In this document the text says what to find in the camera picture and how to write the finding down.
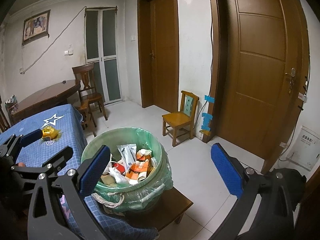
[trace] blue tablecloth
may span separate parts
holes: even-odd
[[[59,175],[63,175],[67,170],[71,168],[77,169],[81,164],[81,155],[87,145],[81,121],[82,115],[72,105],[57,106],[26,118],[0,134],[0,144],[3,144],[12,134],[28,134],[46,125],[51,125],[60,130],[60,136],[47,142],[38,140],[23,148],[17,163],[23,162],[28,167],[41,167],[42,163],[57,152],[66,146],[70,146],[73,149],[73,156],[67,162],[66,167],[59,172]],[[60,201],[70,228],[81,234],[65,197],[63,196]],[[91,196],[86,197],[85,202],[103,229],[114,240],[152,240],[158,235],[158,231],[155,228],[133,228],[121,219],[104,215],[100,211],[97,202]]]

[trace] door handle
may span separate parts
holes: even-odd
[[[151,55],[151,58],[152,59],[154,59],[156,56],[155,56],[155,54],[153,53],[153,51],[152,51],[152,53],[150,53],[149,55]]]
[[[296,69],[293,67],[291,69],[291,73],[284,73],[285,75],[289,75],[290,76],[290,85],[289,85],[289,94],[291,93],[291,90],[293,88],[294,85],[294,77],[296,76]]]

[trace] gold foil packet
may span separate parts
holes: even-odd
[[[50,140],[55,139],[58,136],[59,130],[53,128],[50,125],[47,125],[46,127],[44,127],[42,129],[42,134],[43,134],[42,139],[44,141],[50,141]]]

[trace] trash can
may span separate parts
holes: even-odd
[[[146,130],[135,127],[123,127],[104,132],[87,145],[82,154],[81,162],[92,158],[102,145],[108,146],[113,158],[118,161],[121,159],[121,155],[117,145],[125,144],[136,144],[137,151],[140,149],[152,150],[157,167],[138,184],[127,187],[108,187],[98,182],[94,192],[105,201],[110,202],[109,208],[114,212],[142,212],[145,208],[150,208],[150,205],[155,204],[162,192],[173,187],[167,153],[155,136]]]

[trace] picture frame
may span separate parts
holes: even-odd
[[[44,11],[26,19],[23,23],[22,46],[39,38],[49,36],[50,11]]]

